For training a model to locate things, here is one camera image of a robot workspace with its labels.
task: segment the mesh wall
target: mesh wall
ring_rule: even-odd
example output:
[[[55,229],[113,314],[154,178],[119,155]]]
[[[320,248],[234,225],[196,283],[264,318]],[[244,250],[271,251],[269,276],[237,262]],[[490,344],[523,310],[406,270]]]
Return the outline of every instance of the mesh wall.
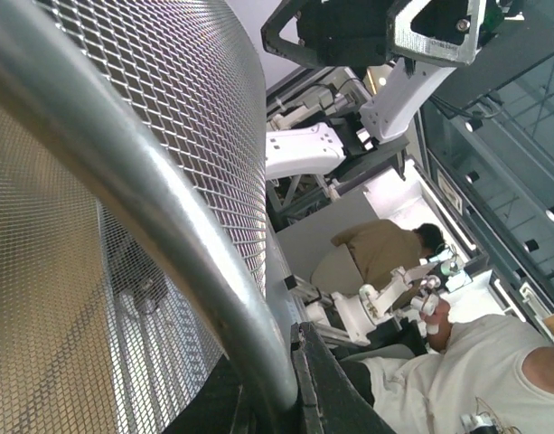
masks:
[[[264,291],[265,85],[232,11],[35,3],[152,129]],[[0,108],[0,432],[161,431],[220,354],[134,238]]]

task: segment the man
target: man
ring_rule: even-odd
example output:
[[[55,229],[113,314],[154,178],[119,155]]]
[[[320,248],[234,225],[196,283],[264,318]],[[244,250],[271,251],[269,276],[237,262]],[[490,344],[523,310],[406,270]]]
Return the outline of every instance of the man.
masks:
[[[363,281],[377,290],[391,282],[392,270],[412,269],[420,259],[435,256],[445,244],[435,224],[406,231],[390,220],[355,226],[336,235],[331,243],[347,245]]]
[[[554,345],[512,316],[450,324],[441,300],[426,316],[441,354],[341,362],[355,388],[398,433],[462,434],[460,417],[487,414],[499,432],[554,433]]]

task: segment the hand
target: hand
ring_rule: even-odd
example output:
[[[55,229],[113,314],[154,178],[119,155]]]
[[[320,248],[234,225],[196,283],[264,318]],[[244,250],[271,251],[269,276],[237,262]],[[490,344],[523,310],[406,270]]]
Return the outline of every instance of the hand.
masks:
[[[450,310],[451,306],[449,303],[447,303],[443,298],[440,298],[439,304],[437,305],[433,315],[426,315],[423,312],[420,312],[419,316],[421,316],[421,320],[428,324],[440,325],[444,319],[447,319],[447,315],[449,315]]]

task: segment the screw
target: screw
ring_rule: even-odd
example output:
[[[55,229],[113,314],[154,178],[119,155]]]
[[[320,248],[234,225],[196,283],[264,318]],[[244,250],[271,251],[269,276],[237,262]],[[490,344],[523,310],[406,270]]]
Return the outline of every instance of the screw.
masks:
[[[469,30],[470,25],[471,23],[469,22],[469,20],[463,18],[457,22],[455,28],[458,32],[465,33]]]

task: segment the black pants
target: black pants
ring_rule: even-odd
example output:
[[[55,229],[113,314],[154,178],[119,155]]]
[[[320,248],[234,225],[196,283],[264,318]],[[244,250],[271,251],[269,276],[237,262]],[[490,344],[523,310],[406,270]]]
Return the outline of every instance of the black pants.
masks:
[[[371,374],[367,366],[359,362],[339,362],[352,386],[371,406],[375,398],[371,392]]]

